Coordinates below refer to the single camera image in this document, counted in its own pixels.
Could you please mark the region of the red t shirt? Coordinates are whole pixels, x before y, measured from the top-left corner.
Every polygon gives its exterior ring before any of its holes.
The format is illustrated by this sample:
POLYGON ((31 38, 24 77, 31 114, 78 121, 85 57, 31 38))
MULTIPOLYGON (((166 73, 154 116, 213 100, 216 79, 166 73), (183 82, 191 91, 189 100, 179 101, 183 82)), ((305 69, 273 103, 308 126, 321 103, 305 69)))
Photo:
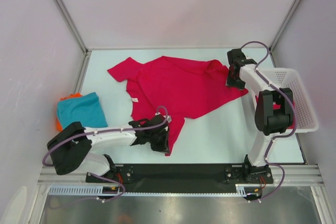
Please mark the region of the red t shirt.
POLYGON ((248 93, 247 89, 227 86, 229 69, 218 60, 161 56, 139 63, 129 57, 108 73, 118 82, 126 81, 135 121, 149 119, 157 110, 169 113, 169 150, 186 118, 197 119, 248 93))
POLYGON ((295 123, 295 103, 291 104, 279 94, 260 94, 255 96, 256 110, 254 114, 257 129, 265 135, 283 133, 293 129, 295 123))

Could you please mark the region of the white plastic perforated basket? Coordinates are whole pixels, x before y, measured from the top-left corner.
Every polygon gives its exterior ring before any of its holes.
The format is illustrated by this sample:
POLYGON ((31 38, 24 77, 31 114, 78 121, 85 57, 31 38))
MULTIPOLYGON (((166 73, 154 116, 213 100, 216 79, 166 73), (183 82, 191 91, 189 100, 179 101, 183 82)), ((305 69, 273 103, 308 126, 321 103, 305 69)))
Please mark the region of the white plastic perforated basket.
POLYGON ((315 132, 319 122, 299 74, 288 68, 261 69, 260 72, 278 87, 292 90, 298 119, 296 133, 315 132))

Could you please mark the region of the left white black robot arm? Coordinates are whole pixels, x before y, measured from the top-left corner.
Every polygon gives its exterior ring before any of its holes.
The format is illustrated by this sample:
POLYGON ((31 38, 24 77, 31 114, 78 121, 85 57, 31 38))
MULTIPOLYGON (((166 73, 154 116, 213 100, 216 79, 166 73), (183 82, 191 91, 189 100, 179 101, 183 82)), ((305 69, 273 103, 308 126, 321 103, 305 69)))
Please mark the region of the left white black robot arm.
POLYGON ((105 150, 149 144, 151 150, 168 154, 169 131, 168 120, 159 114, 150 120, 130 121, 120 128, 84 127, 73 122, 47 143, 43 165, 53 167, 57 175, 93 173, 110 182, 115 178, 116 167, 105 150))

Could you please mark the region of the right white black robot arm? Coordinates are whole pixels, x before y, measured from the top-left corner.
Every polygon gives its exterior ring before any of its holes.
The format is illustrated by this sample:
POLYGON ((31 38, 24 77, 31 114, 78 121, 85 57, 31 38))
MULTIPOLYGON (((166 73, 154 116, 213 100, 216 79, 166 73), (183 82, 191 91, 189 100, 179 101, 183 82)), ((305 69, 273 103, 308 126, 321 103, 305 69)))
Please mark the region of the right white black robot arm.
POLYGON ((245 156, 239 180, 249 184, 262 181, 270 173, 268 154, 277 138, 293 135, 296 111, 293 92, 274 84, 258 69, 259 64, 247 58, 241 49, 227 53, 229 72, 227 86, 244 89, 248 86, 257 99, 254 120, 258 134, 251 151, 245 156))

